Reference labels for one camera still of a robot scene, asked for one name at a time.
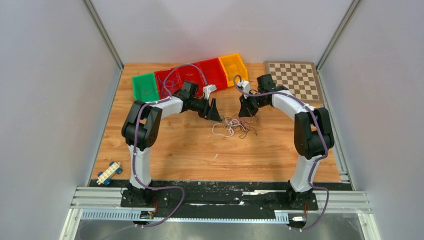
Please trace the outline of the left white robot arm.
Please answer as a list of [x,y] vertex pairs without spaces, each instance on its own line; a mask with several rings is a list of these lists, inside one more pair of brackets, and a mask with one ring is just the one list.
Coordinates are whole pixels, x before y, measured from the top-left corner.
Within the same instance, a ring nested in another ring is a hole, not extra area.
[[161,120],[165,117],[193,111],[202,119],[221,122],[216,106],[216,99],[210,94],[217,90],[214,84],[202,89],[202,96],[197,97],[198,84],[185,81],[182,88],[158,101],[142,102],[136,100],[123,124],[121,134],[131,153],[131,177],[126,193],[140,207],[147,207],[153,201],[153,187],[150,186],[150,157],[156,142]]

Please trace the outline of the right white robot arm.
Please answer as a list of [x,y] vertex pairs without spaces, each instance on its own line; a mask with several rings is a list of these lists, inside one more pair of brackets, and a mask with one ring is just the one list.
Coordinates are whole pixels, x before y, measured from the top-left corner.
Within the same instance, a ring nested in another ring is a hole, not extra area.
[[286,204],[298,209],[313,189],[313,178],[321,160],[325,159],[334,144],[334,135],[329,111],[315,108],[295,97],[288,88],[277,86],[270,74],[257,79],[257,90],[251,92],[250,82],[237,74],[233,78],[236,89],[241,93],[240,118],[253,117],[260,108],[271,106],[294,121],[294,146],[298,153],[295,171],[289,180],[290,187],[285,195]]

